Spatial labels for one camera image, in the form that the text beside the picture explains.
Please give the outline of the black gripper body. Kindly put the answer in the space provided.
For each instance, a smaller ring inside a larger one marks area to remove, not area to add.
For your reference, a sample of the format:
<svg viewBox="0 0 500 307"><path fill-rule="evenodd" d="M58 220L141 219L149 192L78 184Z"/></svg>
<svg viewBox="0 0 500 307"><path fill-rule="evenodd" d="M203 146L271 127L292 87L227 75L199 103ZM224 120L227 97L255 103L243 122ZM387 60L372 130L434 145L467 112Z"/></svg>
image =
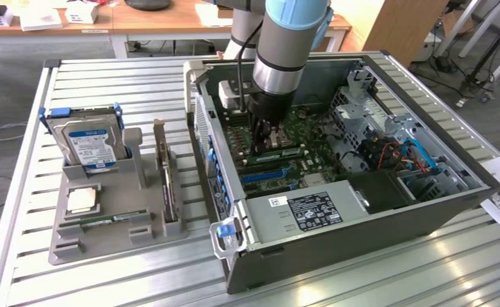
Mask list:
<svg viewBox="0 0 500 307"><path fill-rule="evenodd" d="M295 91L284 95L272 95L267 92L256 92L250 95L248 111L258 119L270 124L279 124L290 110Z"/></svg>

